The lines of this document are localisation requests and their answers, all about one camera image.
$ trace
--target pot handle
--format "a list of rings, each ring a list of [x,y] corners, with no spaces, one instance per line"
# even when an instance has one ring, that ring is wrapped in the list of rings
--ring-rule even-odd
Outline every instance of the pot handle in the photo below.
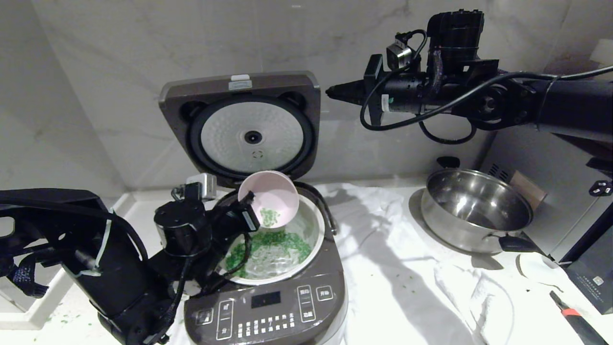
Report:
[[[519,237],[502,236],[498,238],[498,243],[505,252],[540,252],[534,243]]]
[[[452,156],[442,156],[436,159],[436,162],[443,168],[459,168],[460,159]]]

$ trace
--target robotic arm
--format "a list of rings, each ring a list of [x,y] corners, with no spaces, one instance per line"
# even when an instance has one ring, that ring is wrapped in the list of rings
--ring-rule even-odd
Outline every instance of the robotic arm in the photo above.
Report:
[[[15,220],[0,238],[0,277],[40,298],[47,287],[34,282],[35,264],[60,264],[87,294],[102,325],[124,345],[164,344],[187,280],[210,293],[244,265],[249,232],[259,228],[253,194],[210,211],[203,200],[215,194],[215,177],[203,174],[173,191],[175,201],[156,210],[154,221],[164,250],[152,258],[127,221],[106,211],[85,190],[0,191],[0,217]],[[246,239],[243,262],[224,276],[215,268],[237,236]],[[30,246],[38,239],[48,243]],[[24,255],[17,267],[13,258]]]
[[[479,10],[440,13],[428,23],[427,33],[415,30],[398,33],[383,56],[372,55],[364,78],[330,87],[332,99],[362,106],[360,120],[373,131],[385,131],[419,123],[430,139],[442,144],[461,144],[476,129],[500,130],[534,124],[540,131],[597,141],[613,142],[613,82],[580,80],[613,71],[613,66],[571,76],[530,72],[506,72],[498,60],[477,56],[484,14]],[[415,35],[423,36],[418,49],[408,45]],[[420,52],[427,37],[430,49],[427,70],[421,71]],[[366,122],[368,108],[370,123]],[[382,125],[384,112],[410,112],[415,118]],[[447,112],[465,117],[471,133],[459,140],[432,135],[423,121]]]

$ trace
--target white wall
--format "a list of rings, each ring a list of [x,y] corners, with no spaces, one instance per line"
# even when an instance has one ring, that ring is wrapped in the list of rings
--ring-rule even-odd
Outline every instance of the white wall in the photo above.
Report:
[[[125,190],[28,1],[0,1],[0,190],[91,190],[109,204]],[[41,284],[58,266],[37,268]],[[0,278],[0,312],[27,309],[26,297]]]
[[[397,31],[425,28],[458,8],[485,12],[481,58],[507,70],[570,69],[611,28],[611,0],[32,0],[51,45],[113,164],[130,188],[168,186],[195,173],[156,98],[168,81],[243,72],[308,69],[325,90],[356,80]],[[363,129],[357,106],[323,95],[311,179],[422,174],[440,155],[474,165],[486,135],[445,146],[418,127]],[[387,120],[397,117],[388,115]],[[447,138],[465,120],[427,121]]]

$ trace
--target rice cooker control panel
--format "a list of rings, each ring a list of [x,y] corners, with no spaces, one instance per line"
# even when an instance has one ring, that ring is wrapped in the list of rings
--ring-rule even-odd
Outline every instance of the rice cooker control panel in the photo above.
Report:
[[[189,300],[185,325],[197,344],[285,344],[325,331],[344,297],[342,273],[290,279]]]

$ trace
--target inner lid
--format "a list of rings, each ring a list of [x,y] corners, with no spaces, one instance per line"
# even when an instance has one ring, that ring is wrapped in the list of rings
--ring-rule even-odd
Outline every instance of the inner lid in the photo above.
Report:
[[[234,96],[206,107],[191,140],[197,158],[215,174],[242,180],[252,173],[290,174],[313,140],[306,116],[293,104],[263,96]]]

